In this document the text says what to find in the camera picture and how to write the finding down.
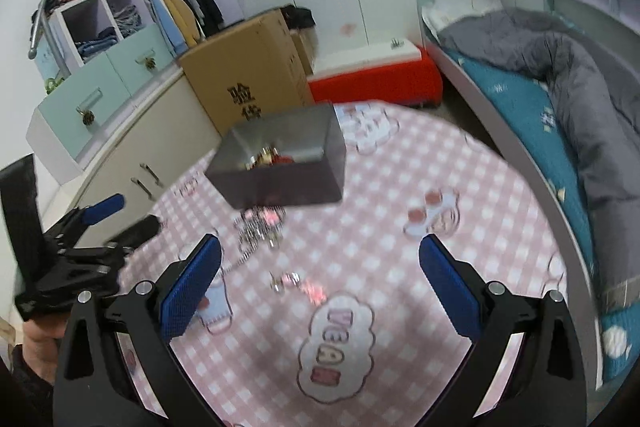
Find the person's left hand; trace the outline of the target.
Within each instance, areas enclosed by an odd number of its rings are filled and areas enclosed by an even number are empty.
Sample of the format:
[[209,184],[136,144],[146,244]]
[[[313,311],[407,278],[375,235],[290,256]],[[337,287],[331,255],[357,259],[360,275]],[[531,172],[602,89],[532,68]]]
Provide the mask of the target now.
[[23,359],[34,373],[53,385],[58,368],[58,340],[64,338],[70,314],[34,317],[23,323]]

